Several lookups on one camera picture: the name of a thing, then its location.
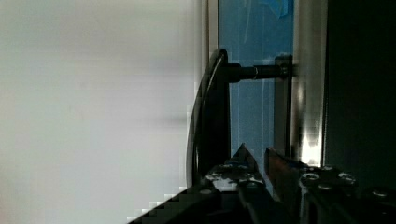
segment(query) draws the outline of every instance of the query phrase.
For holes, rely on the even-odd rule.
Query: bolt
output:
[[[319,184],[318,188],[323,189],[323,190],[330,190],[330,189],[332,189],[332,186],[329,184]]]
[[[211,194],[212,190],[210,189],[201,189],[201,191],[199,191],[201,194]]]

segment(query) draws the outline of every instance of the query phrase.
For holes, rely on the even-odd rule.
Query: dark panel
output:
[[[330,1],[326,164],[396,189],[395,1]]]

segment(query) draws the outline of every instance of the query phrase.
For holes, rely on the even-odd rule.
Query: screw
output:
[[[350,184],[353,184],[356,180],[352,175],[346,174],[346,173],[341,173],[338,175],[341,179],[349,182]]]
[[[308,180],[317,180],[319,179],[319,175],[308,173],[308,174],[304,174],[303,178]]]
[[[199,191],[201,194],[211,194],[212,190],[210,189],[201,189],[201,191]]]
[[[385,198],[388,196],[388,194],[384,190],[380,189],[375,189],[372,193],[378,198]]]
[[[323,190],[330,190],[330,189],[332,189],[332,186],[329,184],[319,184],[318,188],[323,189]]]
[[[331,166],[324,166],[322,169],[325,170],[325,171],[330,171],[330,170],[332,170],[332,167]]]
[[[248,183],[247,183],[247,187],[248,187],[248,188],[256,188],[256,187],[257,187],[257,183],[255,183],[255,182],[248,182]]]

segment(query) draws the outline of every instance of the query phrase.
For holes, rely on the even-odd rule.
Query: white wall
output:
[[[0,1],[0,223],[125,223],[186,186],[194,0]]]

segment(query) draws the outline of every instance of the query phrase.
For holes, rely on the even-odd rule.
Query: blue glass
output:
[[[219,0],[219,47],[230,63],[274,64],[275,56],[292,54],[292,0]],[[274,80],[231,84],[232,155],[242,143],[263,173],[263,152],[274,144]]]

